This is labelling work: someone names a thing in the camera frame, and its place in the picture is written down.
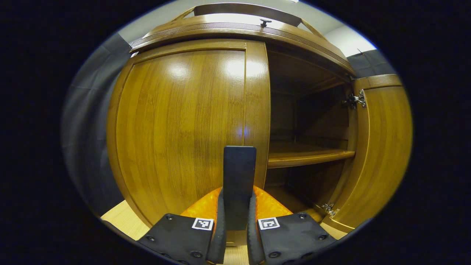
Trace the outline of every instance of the open cabinet door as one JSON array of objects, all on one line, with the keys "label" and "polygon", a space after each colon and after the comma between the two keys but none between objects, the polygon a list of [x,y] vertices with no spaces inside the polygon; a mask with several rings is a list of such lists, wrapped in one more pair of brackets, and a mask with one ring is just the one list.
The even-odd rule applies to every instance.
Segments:
[{"label": "open cabinet door", "polygon": [[356,104],[357,150],[350,176],[334,203],[335,215],[322,223],[350,232],[374,217],[398,188],[412,148],[412,116],[406,91],[397,75],[377,75],[353,81],[355,95],[364,94],[366,107]]},{"label": "open cabinet door", "polygon": [[181,214],[223,183],[227,145],[268,159],[270,84],[265,43],[208,39],[129,59],[114,88],[106,141],[124,198],[149,227]]}]

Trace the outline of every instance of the wooden shelf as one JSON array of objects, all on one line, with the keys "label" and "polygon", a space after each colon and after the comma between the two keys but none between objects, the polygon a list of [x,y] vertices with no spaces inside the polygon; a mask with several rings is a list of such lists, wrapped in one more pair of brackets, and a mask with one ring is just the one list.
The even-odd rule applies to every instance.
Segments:
[{"label": "wooden shelf", "polygon": [[349,158],[354,151],[323,148],[305,143],[270,142],[268,168],[304,166]]}]

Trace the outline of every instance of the screw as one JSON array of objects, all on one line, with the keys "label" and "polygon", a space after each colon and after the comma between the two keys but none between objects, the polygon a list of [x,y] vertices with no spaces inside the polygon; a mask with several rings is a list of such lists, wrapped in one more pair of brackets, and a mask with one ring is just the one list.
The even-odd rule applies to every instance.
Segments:
[{"label": "screw", "polygon": [[191,255],[194,256],[194,257],[196,257],[196,258],[201,258],[201,257],[203,257],[203,255],[202,255],[200,252],[198,252],[198,251],[192,251],[192,252],[191,252]]},{"label": "screw", "polygon": [[276,257],[279,257],[280,255],[281,255],[280,252],[278,252],[278,251],[273,251],[272,253],[270,253],[270,254],[268,255],[268,257],[276,258]]}]

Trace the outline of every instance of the wood grain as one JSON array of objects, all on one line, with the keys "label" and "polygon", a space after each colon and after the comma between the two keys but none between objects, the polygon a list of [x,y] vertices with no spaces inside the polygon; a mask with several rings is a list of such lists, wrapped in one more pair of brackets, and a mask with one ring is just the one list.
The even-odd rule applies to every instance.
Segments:
[{"label": "wood grain", "polygon": [[267,47],[268,59],[270,53],[279,53],[290,58],[297,58],[303,61],[314,64],[319,68],[320,71],[328,73],[325,76],[325,79],[328,79],[332,76],[337,77],[337,79],[344,81],[345,83],[351,82],[351,77],[348,74],[345,74],[343,71],[337,71],[336,66],[333,65],[328,59],[324,57],[319,57],[315,53],[312,53],[308,50],[299,49],[299,47],[292,46],[285,42],[275,42],[275,41],[265,41]]},{"label": "wood grain", "polygon": [[267,54],[271,87],[278,92],[297,95],[312,87],[313,84],[323,83],[326,80],[343,82],[329,71],[305,58],[276,51],[268,51]]},{"label": "wood grain", "polygon": [[309,24],[306,20],[301,19],[301,23],[305,25],[306,28],[308,28],[313,34],[323,38],[324,40],[327,40],[326,38],[324,38],[324,36],[322,36],[322,34],[319,31],[317,31],[313,26],[311,26],[311,24]]},{"label": "wood grain", "polygon": [[180,15],[178,15],[176,18],[172,19],[170,22],[173,22],[173,21],[176,21],[176,20],[180,20],[180,19],[183,19],[185,18],[186,16],[188,16],[191,12],[193,12],[193,10],[195,9],[195,7],[192,7],[190,9],[188,9],[187,11],[181,13]]},{"label": "wood grain", "polygon": [[296,142],[312,144],[319,147],[347,150],[348,140],[320,138],[316,136],[301,135],[296,137]]},{"label": "wood grain", "polygon": [[354,155],[354,151],[323,148],[304,143],[272,142],[268,154],[268,168],[318,164]]},{"label": "wood grain", "polygon": [[226,247],[224,254],[224,265],[241,265],[249,263],[247,245],[237,247]]},{"label": "wood grain", "polygon": [[330,88],[333,88],[333,87],[337,87],[337,86],[340,86],[340,85],[343,85],[343,84],[345,84],[345,81],[341,80],[341,79],[338,79],[336,77],[326,78],[326,79],[324,79],[320,82],[317,82],[317,83],[309,86],[308,88],[304,89],[303,91],[298,92],[296,94],[296,99],[300,99],[300,98],[305,97],[309,94],[321,92],[321,91],[324,91],[324,90],[327,90],[327,89],[330,89]]},{"label": "wood grain", "polygon": [[342,237],[344,237],[345,235],[347,235],[347,233],[343,232],[343,231],[340,231],[338,229],[335,229],[333,227],[331,227],[330,225],[327,225],[326,223],[321,223],[321,227],[327,232],[329,233],[329,235],[331,235],[333,238],[339,240],[341,239]]},{"label": "wood grain", "polygon": [[134,240],[139,240],[149,231],[149,227],[134,213],[126,200],[111,208],[101,219],[110,222]]},{"label": "wood grain", "polygon": [[411,109],[404,88],[395,86],[398,78],[385,75],[359,80],[353,83],[355,93],[364,89],[368,105],[357,108],[357,154],[334,205],[340,211],[323,220],[344,232],[374,217],[386,205],[404,176],[412,147]]},{"label": "wood grain", "polygon": [[244,145],[257,148],[253,184],[263,189],[270,143],[270,74],[265,44],[248,41],[245,52]]},{"label": "wood grain", "polygon": [[292,168],[288,184],[319,208],[329,203],[341,177],[344,160]]},{"label": "wood grain", "polygon": [[272,141],[292,141],[294,139],[293,121],[295,115],[292,97],[271,93],[270,104],[270,139]]},{"label": "wood grain", "polygon": [[[344,94],[345,98],[348,97],[353,92],[353,89],[350,85],[345,86]],[[358,114],[357,111],[351,108],[348,108],[349,112],[349,126],[348,126],[348,144],[346,149],[349,151],[355,151],[357,149],[357,140],[358,140]],[[342,173],[340,175],[339,181],[337,183],[337,186],[335,187],[335,190],[332,193],[332,196],[328,200],[327,204],[330,203],[335,203],[343,188],[345,187],[345,184],[347,183],[348,178],[350,177],[351,169],[353,166],[353,160],[355,158],[347,158],[345,159],[345,163],[343,165]]]},{"label": "wood grain", "polygon": [[261,27],[260,17],[245,14],[208,14],[172,21],[151,30],[130,52],[203,38],[250,39],[302,49],[315,56],[321,67],[331,69],[339,76],[355,76],[342,52],[324,38],[276,20]]},{"label": "wood grain", "polygon": [[290,167],[269,168],[265,179],[265,188],[274,186],[283,186],[289,176]]},{"label": "wood grain", "polygon": [[149,227],[222,186],[226,145],[257,148],[255,183],[263,187],[270,105],[263,52],[254,41],[200,40],[130,59],[110,103],[107,145],[118,187]]}]

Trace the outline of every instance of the cabinet top molding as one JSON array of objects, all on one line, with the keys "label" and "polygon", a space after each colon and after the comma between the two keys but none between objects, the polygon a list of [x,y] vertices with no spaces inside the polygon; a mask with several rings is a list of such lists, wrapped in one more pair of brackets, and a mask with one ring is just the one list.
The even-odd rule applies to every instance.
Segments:
[{"label": "cabinet top molding", "polygon": [[[194,17],[185,18],[191,12]],[[260,19],[272,22],[262,25]],[[312,33],[298,28],[304,24]],[[172,21],[157,26],[132,45],[130,53],[195,40],[235,38],[264,41],[308,54],[320,66],[355,77],[345,55],[303,19],[259,5],[218,3],[191,8]]]}]

